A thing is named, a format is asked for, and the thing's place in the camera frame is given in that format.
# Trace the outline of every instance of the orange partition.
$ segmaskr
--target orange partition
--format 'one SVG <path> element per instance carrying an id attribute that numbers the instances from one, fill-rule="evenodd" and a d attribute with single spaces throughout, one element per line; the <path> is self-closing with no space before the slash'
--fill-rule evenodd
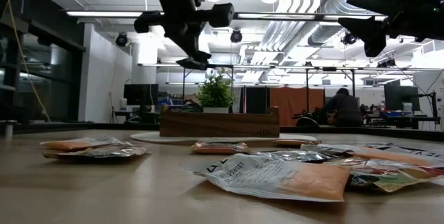
<path id="1" fill-rule="evenodd" d="M 309 110 L 314 111 L 315 107 L 323 107 L 324 104 L 324 89 L 309 89 Z M 293 115 L 300 114 L 307 109 L 307 89 L 271 88 L 270 106 L 279 107 L 280 125 L 282 127 L 293 127 L 296 125 Z"/>

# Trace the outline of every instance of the white wall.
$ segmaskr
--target white wall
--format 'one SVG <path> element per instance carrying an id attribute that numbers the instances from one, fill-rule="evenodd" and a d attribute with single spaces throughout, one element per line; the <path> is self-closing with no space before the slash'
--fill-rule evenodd
<path id="1" fill-rule="evenodd" d="M 146 51 L 147 48 L 142 43 L 132 46 L 132 65 L 131 65 L 131 83 L 132 84 L 155 84 L 156 83 L 156 67 L 141 67 L 139 63 L 156 63 L 157 49 Z"/>
<path id="2" fill-rule="evenodd" d="M 79 120 L 109 123 L 111 102 L 116 110 L 123 98 L 124 83 L 130 77 L 131 57 L 110 40 L 85 25 Z"/>

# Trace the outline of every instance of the white pot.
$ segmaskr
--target white pot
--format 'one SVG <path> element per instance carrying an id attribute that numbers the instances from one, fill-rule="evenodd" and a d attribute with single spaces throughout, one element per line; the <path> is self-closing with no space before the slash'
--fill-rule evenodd
<path id="1" fill-rule="evenodd" d="M 204 113 L 228 114 L 228 107 L 204 107 Z"/>

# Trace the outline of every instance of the fluorescent light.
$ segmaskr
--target fluorescent light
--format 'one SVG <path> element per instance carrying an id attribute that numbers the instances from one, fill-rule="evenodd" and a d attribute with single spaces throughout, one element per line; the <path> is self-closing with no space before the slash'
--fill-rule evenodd
<path id="1" fill-rule="evenodd" d="M 180 67 L 178 64 L 139 64 L 139 66 L 145 67 Z"/>
<path id="2" fill-rule="evenodd" d="M 307 68 L 314 69 L 314 67 L 301 67 L 301 66 L 294 66 L 294 67 L 277 66 L 276 67 L 276 69 L 307 69 Z"/>
<path id="3" fill-rule="evenodd" d="M 271 65 L 235 65 L 234 68 L 270 69 Z"/>
<path id="4" fill-rule="evenodd" d="M 138 18 L 142 12 L 125 11 L 67 11 L 72 17 Z"/>
<path id="5" fill-rule="evenodd" d="M 203 85 L 203 83 L 191 83 L 191 82 L 166 82 L 165 85 Z"/>
<path id="6" fill-rule="evenodd" d="M 245 13 L 237 14 L 237 19 L 269 19 L 269 20 L 293 20 L 293 21 L 313 21 L 315 15 L 310 14 L 290 14 L 290 13 Z"/>
<path id="7" fill-rule="evenodd" d="M 384 21 L 386 16 L 381 15 L 325 15 L 323 19 L 325 21 L 338 21 L 338 19 L 349 18 L 349 19 L 370 19 L 375 16 L 376 21 Z"/>

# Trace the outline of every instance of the yellow cable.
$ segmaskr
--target yellow cable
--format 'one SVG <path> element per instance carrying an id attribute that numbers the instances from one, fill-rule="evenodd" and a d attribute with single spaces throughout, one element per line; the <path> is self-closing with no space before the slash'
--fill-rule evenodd
<path id="1" fill-rule="evenodd" d="M 23 64 L 25 66 L 26 73 L 28 74 L 29 81 L 31 82 L 31 87 L 33 88 L 33 91 L 34 91 L 35 97 L 37 98 L 37 101 L 39 102 L 40 106 L 43 109 L 43 113 L 46 117 L 46 120 L 51 121 L 51 119 L 49 118 L 48 112 L 46 111 L 46 108 L 44 107 L 42 101 L 40 100 L 39 94 L 37 93 L 37 90 L 34 87 L 34 83 L 31 78 L 31 75 L 29 74 L 28 63 L 26 63 L 25 55 L 23 54 L 22 44 L 20 44 L 19 33 L 17 33 L 17 27 L 15 26 L 15 20 L 14 20 L 14 15 L 12 13 L 12 6 L 11 6 L 10 0 L 8 1 L 8 7 L 9 7 L 9 13 L 11 14 L 12 27 L 14 28 L 15 39 L 17 40 L 17 45 L 19 46 L 20 56 L 22 57 Z"/>

